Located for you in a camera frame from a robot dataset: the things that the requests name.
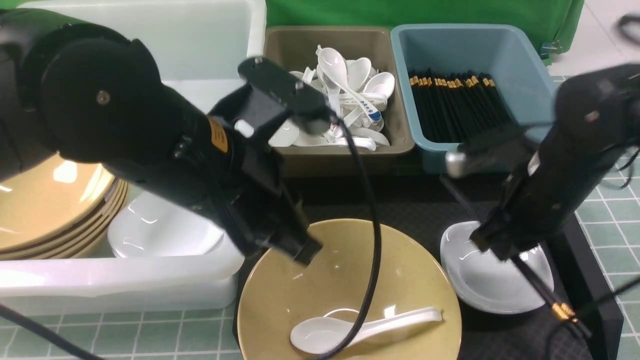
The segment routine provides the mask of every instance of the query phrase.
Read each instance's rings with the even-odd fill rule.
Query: blue plastic bin
[[[413,141],[429,174],[445,172],[444,156],[456,143],[435,143],[422,134],[408,70],[474,71],[491,74],[504,102],[520,124],[551,123],[556,86],[527,36],[513,26],[489,24],[401,25],[391,31],[400,89]],[[541,141],[548,127],[527,133]]]

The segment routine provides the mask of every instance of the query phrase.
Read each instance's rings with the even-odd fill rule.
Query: black chopsticks
[[[584,337],[586,339],[591,337],[591,331],[586,327],[586,325],[584,325],[578,318],[573,317],[575,312],[571,306],[563,302],[556,293],[554,293],[553,290],[551,290],[547,284],[540,279],[538,274],[536,274],[529,265],[520,259],[519,255],[512,257],[511,261],[527,281],[529,281],[529,284],[531,284],[531,286],[533,286],[533,288],[538,292],[547,306],[551,308],[551,312],[553,312],[556,318],[560,321],[571,321],[571,324],[567,327],[574,336],[578,338]]]
[[[460,143],[514,123],[489,74],[409,73],[422,134],[436,143]]]

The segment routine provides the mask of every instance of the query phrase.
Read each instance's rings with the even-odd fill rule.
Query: screw
[[[104,106],[109,104],[109,101],[111,101],[111,95],[109,95],[109,93],[104,90],[100,90],[98,91],[98,96],[95,97],[95,100],[98,102],[98,104]]]

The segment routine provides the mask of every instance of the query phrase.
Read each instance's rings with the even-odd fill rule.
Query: brown plastic bin
[[[267,29],[264,55],[292,71],[303,71],[317,65],[317,46],[332,47],[346,59],[367,57],[375,69],[396,77],[396,90],[382,113],[382,132],[391,146],[380,146],[375,152],[359,149],[368,174],[387,173],[394,160],[413,149],[414,143],[404,110],[391,48],[390,31],[386,28],[360,26],[277,26]],[[346,147],[279,147],[285,158],[287,177],[346,176],[357,173]]]

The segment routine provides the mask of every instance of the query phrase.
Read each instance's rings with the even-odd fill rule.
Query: yellow warning label
[[[207,118],[211,126],[211,143],[226,154],[229,151],[229,141],[224,127],[215,121],[213,117],[208,116]]]

